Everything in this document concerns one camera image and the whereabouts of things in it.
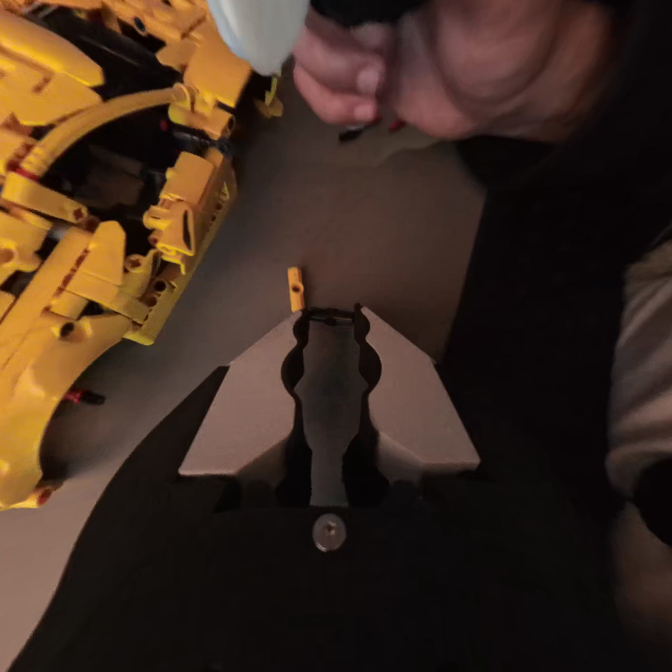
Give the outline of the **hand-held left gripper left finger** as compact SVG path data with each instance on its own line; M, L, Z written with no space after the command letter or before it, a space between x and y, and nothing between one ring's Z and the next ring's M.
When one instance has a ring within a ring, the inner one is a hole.
M313 452L296 392L309 329L309 312L294 313L226 365L181 476L229 477L281 506L310 505Z

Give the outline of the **yellow toy brick car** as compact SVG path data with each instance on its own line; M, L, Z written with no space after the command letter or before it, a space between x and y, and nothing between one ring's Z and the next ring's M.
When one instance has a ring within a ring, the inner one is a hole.
M1 2L1 510L43 506L82 374L152 345L237 196L250 113L280 117L205 1Z

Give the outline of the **person's right hand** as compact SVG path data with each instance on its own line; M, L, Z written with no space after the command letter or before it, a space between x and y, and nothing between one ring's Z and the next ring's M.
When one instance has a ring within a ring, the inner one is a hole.
M615 19L588 1L428 1L395 25L347 29L310 10L296 88L322 121L388 112L424 134L558 142L606 88Z

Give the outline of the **pile of small mixed bricks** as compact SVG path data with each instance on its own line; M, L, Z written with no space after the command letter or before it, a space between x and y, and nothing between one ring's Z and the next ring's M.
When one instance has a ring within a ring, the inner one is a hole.
M341 144L343 143L348 143L348 142L353 142L360 138L363 134L366 132L378 127L381 125L383 122L383 118L381 116L377 116L374 118L372 122L369 122L368 124L362 124L358 126L349 126L345 128L344 130L339 131L338 134L338 140ZM404 128L407 127L407 122L400 118L395 118L393 121L391 121L389 124L386 126L386 133L388 135L396 134L397 132L403 130Z

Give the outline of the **white shirt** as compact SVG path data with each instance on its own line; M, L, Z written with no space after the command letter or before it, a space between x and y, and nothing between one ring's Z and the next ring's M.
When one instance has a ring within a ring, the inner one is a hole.
M611 374L609 482L626 499L614 532L618 600L645 639L671 648L671 241L626 272Z

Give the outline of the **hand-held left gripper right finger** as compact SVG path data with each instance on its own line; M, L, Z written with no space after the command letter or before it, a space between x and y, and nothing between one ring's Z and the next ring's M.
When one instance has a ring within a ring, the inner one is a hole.
M348 504L372 508L395 483L475 471L481 458L433 359L359 304L352 331L364 390L342 458Z

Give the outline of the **grey desk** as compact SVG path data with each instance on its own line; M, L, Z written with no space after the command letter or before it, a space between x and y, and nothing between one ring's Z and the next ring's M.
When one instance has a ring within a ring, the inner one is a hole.
M307 303L361 303L440 359L483 206L452 145L386 127L341 145L283 81L285 109L243 143L239 196L156 343L123 341L83 376L105 405L68 406L45 450L72 477L44 507L1 513L1 670L48 605L118 466L218 365Z

